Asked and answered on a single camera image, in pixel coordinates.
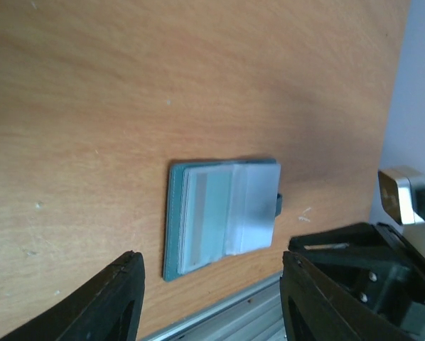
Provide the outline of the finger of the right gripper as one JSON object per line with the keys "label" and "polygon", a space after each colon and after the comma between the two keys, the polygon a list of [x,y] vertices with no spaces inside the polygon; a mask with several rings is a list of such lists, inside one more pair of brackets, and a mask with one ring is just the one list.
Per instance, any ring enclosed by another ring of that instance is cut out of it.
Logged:
{"label": "finger of the right gripper", "polygon": [[288,251],[409,336],[425,336],[425,258],[392,226],[360,222],[297,236]]}

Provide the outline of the teal card with stripe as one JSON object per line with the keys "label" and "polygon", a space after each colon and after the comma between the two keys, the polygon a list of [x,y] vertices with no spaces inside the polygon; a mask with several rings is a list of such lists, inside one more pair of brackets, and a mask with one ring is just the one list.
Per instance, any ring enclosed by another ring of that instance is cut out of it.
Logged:
{"label": "teal card with stripe", "polygon": [[188,274],[225,255],[232,171],[194,168],[185,175],[178,272]]}

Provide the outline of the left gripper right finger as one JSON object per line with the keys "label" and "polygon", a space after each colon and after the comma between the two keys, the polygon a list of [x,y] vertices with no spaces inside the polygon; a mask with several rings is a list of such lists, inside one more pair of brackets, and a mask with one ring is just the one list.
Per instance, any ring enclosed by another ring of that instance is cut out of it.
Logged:
{"label": "left gripper right finger", "polygon": [[283,255],[281,307],[289,340],[410,340],[300,254]]}

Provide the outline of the aluminium front rail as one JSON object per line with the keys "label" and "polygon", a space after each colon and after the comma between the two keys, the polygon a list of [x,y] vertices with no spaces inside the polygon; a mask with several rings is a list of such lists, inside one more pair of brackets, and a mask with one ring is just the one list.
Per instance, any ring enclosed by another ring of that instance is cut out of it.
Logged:
{"label": "aluminium front rail", "polygon": [[144,339],[287,340],[281,309],[280,277],[280,272],[271,275]]}

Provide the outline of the teal card holder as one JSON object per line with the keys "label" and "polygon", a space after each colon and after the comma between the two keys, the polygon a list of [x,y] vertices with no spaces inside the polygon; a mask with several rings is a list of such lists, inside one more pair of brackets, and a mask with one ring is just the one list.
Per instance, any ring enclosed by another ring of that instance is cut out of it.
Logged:
{"label": "teal card holder", "polygon": [[164,281],[270,247],[282,210],[280,176],[281,164],[272,158],[172,163]]}

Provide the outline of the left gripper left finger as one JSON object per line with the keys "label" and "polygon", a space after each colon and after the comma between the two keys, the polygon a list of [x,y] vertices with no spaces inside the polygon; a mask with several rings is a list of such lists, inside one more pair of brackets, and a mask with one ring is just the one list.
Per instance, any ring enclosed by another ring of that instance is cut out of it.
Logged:
{"label": "left gripper left finger", "polygon": [[135,340],[144,291],[144,258],[126,251],[61,302],[1,339]]}

